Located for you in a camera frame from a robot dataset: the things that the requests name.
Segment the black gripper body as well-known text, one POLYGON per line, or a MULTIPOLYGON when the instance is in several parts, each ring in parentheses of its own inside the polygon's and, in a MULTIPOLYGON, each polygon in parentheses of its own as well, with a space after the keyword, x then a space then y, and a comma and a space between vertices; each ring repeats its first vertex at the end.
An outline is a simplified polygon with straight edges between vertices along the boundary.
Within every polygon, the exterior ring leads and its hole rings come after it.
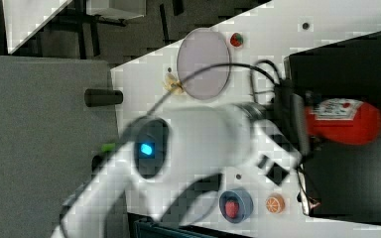
POLYGON ((309 106, 290 79, 281 80, 274 87, 274 114, 277 124, 289 142, 303 155, 311 156, 318 145, 308 133, 305 109, 309 106))

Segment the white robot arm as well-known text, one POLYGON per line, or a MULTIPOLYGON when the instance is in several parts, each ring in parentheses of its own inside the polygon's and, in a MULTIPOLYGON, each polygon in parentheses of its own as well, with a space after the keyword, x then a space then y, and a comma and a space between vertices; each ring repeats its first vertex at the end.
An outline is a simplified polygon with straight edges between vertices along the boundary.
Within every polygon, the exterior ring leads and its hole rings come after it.
POLYGON ((66 202, 51 238, 102 238, 105 218, 134 184, 147 192, 150 216, 185 221, 196 204, 221 191, 223 173, 239 170, 265 189, 280 186, 309 151, 304 100, 278 86, 270 105, 195 106, 146 115, 130 123, 116 149, 66 202))

